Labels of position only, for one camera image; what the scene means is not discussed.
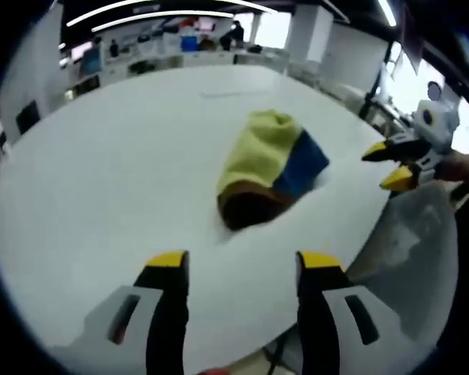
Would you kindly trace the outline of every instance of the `round table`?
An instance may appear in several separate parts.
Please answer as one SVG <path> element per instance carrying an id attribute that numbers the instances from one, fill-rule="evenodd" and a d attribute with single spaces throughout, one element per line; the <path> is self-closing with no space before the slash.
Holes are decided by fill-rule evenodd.
<path id="1" fill-rule="evenodd" d="M 272 223 L 232 235 L 216 182 L 253 110 L 293 116 L 331 165 Z M 145 262 L 191 252 L 184 368 L 224 366 L 296 322 L 295 252 L 347 268 L 388 199 L 392 162 L 361 162 L 381 140 L 331 99 L 261 66 L 150 73 L 93 91 L 29 130 L 0 170 L 0 273 L 44 346 L 68 345 L 84 317 Z"/>

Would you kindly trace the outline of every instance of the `cloth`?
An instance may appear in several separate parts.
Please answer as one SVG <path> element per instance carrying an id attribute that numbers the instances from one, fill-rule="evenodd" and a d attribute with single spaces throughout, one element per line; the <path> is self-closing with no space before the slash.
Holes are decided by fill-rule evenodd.
<path id="1" fill-rule="evenodd" d="M 226 226 L 237 230 L 274 219 L 313 188 L 328 163 L 289 115 L 273 109 L 252 113 L 217 184 Z"/>

